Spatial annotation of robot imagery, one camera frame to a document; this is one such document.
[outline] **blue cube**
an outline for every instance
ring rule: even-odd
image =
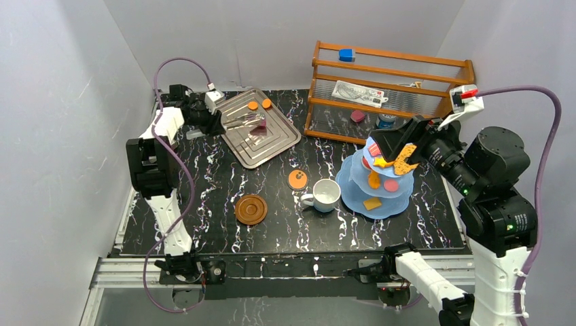
[[[356,51],[354,49],[341,49],[338,51],[338,59],[344,62],[354,62],[356,60]]]

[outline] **blue plate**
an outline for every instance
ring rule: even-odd
[[[372,139],[372,137],[368,137],[368,139],[366,139],[366,146],[364,146],[364,149],[363,149],[364,158],[366,158],[366,160],[368,161],[368,164],[370,165],[372,170],[376,171],[376,173],[378,173],[379,175],[385,175],[385,176],[390,177],[390,178],[403,177],[403,175],[397,175],[396,173],[394,173],[394,166],[390,166],[388,168],[381,168],[379,166],[374,166],[374,159],[375,158],[373,158],[372,155],[370,155],[370,151],[368,150],[368,148],[370,146],[372,146],[373,144],[375,144],[375,142]],[[414,170],[406,173],[405,175],[412,175],[412,173],[414,173]]]
[[[386,175],[380,175],[380,187],[378,189],[372,189],[368,184],[368,176],[370,175],[370,171],[364,167],[362,164],[362,151],[356,151],[352,156],[352,168],[351,168],[351,175],[352,180],[362,189],[363,192],[373,196],[373,197],[383,197],[383,198],[396,198],[402,195],[403,193],[407,192],[410,187],[414,184],[414,176],[410,173],[402,176],[398,176],[397,178],[390,178]],[[389,192],[384,189],[384,181],[388,179],[394,179],[398,182],[398,190],[395,192]]]
[[[336,175],[336,182],[342,190],[342,201],[349,209],[370,219],[386,219],[391,215],[400,214],[408,208],[413,186],[411,186],[408,191],[399,197],[381,198],[380,200],[382,201],[382,206],[370,211],[367,210],[364,207],[364,201],[372,198],[373,196],[362,192],[360,187],[358,187],[354,181],[350,180],[351,167],[352,156],[349,156],[343,161],[342,168]]]

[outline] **wooden rack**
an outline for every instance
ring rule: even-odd
[[[338,50],[344,48],[351,48],[356,51],[357,59],[355,62],[342,62],[338,60]],[[322,52],[327,52],[329,55],[323,56]],[[364,65],[363,62],[366,61],[377,63],[373,66]],[[474,70],[470,60],[462,61],[446,58],[435,58],[432,56],[420,56],[386,50],[374,50],[355,46],[322,43],[320,41],[316,42],[314,56],[312,57],[312,66],[314,67],[314,75],[310,85],[310,92],[308,93],[308,115],[306,117],[304,134],[312,137],[321,137],[337,141],[358,143],[362,145],[365,144],[365,139],[367,136],[365,137],[363,135],[363,138],[351,137],[349,135],[338,134],[337,132],[327,132],[311,129],[310,124],[312,121],[314,106],[321,105],[324,108],[329,107],[335,109],[343,108],[349,110],[361,110],[365,113],[373,114],[385,113],[404,118],[410,118],[417,114],[423,116],[446,117],[452,110],[448,91],[451,88],[460,85],[474,84],[475,80]],[[394,67],[398,66],[410,67],[413,69],[411,69],[411,71],[394,69]],[[408,79],[414,82],[420,82],[422,87],[415,88],[398,84],[389,84],[381,81],[370,81],[366,79],[339,77],[337,75],[319,73],[319,70],[323,67],[329,67],[331,71],[339,71],[338,69],[346,69],[346,71],[359,71],[363,72],[364,76],[374,75],[366,74],[366,72],[375,73],[377,74],[375,75],[377,76],[377,79],[382,79],[382,75]],[[448,75],[430,73],[431,71],[447,71]],[[386,92],[389,92],[389,94],[396,94],[398,96],[411,96],[410,98],[416,98],[420,100],[418,101],[419,103],[424,102],[421,100],[423,96],[433,96],[436,99],[430,102],[436,104],[427,107],[419,107],[416,109],[408,107],[388,108],[386,107],[386,104],[384,104],[383,108],[376,108],[351,103],[348,101],[338,101],[336,98],[332,98],[331,95],[327,95],[326,87],[324,87],[322,94],[319,90],[317,90],[318,83],[331,85],[330,83],[335,83],[338,80],[381,89],[384,90],[385,94]]]

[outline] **pink circle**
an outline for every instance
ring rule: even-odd
[[[398,184],[398,182],[396,182],[396,180],[388,179],[384,181],[384,189],[387,192],[396,192],[398,191],[398,188],[400,188],[400,185]]]

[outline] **orange disc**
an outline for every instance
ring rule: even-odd
[[[264,109],[269,109],[272,106],[272,101],[270,101],[269,98],[265,99],[264,101],[262,101],[262,107]]]
[[[252,111],[258,110],[258,103],[251,101],[250,103],[248,103],[248,109]]]
[[[294,170],[288,175],[288,186],[295,191],[302,190],[308,185],[308,175],[301,170]]]
[[[242,196],[234,207],[234,214],[237,220],[246,225],[255,225],[262,222],[267,213],[268,205],[258,195]]]

